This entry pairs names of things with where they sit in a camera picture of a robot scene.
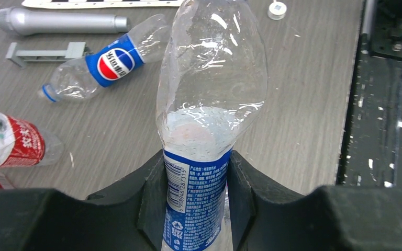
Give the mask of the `blue label clear bottle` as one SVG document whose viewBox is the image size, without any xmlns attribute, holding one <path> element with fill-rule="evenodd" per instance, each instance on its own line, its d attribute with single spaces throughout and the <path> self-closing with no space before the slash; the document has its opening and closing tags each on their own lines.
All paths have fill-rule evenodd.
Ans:
<svg viewBox="0 0 402 251">
<path fill-rule="evenodd" d="M 233 146 L 261 111 L 265 47 L 247 1 L 184 1 L 162 61 L 163 250 L 220 250 Z"/>
</svg>

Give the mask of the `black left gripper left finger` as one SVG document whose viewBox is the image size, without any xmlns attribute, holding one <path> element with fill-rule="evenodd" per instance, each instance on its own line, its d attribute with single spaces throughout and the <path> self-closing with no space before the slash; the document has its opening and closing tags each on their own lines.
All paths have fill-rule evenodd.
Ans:
<svg viewBox="0 0 402 251">
<path fill-rule="evenodd" d="M 0 190 L 0 250 L 160 250 L 162 151 L 85 200 L 56 189 Z"/>
</svg>

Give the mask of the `white bottle cap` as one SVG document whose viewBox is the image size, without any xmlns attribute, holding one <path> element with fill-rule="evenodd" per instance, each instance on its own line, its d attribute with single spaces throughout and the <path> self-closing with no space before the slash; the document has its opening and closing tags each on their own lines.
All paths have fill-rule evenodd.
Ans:
<svg viewBox="0 0 402 251">
<path fill-rule="evenodd" d="M 287 6 L 283 2 L 273 1 L 267 9 L 267 16 L 272 20 L 281 20 L 286 12 Z"/>
</svg>

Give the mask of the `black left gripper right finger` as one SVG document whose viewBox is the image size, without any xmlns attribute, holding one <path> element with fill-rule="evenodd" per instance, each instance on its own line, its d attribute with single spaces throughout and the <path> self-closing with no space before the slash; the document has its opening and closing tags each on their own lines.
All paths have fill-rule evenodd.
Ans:
<svg viewBox="0 0 402 251">
<path fill-rule="evenodd" d="M 402 250 L 402 189 L 321 186 L 304 196 L 233 151 L 234 250 Z"/>
</svg>

